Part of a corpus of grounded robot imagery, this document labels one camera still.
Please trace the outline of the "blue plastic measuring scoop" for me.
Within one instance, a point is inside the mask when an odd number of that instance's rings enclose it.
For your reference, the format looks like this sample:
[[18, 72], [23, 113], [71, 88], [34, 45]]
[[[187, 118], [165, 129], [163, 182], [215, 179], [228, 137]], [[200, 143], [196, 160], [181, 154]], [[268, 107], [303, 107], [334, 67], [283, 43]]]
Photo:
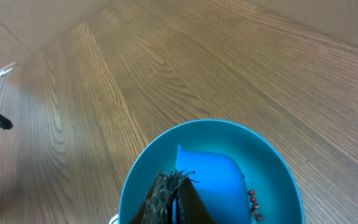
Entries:
[[250, 222], [250, 205], [245, 177], [230, 157], [203, 151], [177, 148], [175, 167], [194, 173], [190, 178], [203, 205], [216, 223]]

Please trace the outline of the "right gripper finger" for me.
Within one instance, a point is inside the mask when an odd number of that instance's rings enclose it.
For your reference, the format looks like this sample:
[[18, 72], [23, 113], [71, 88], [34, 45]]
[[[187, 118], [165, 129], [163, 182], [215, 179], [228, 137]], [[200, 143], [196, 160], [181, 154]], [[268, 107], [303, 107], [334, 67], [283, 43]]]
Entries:
[[208, 213], [198, 192], [195, 180], [189, 175], [195, 171], [172, 170], [157, 172], [153, 184], [146, 193], [130, 224], [192, 224], [216, 222]]

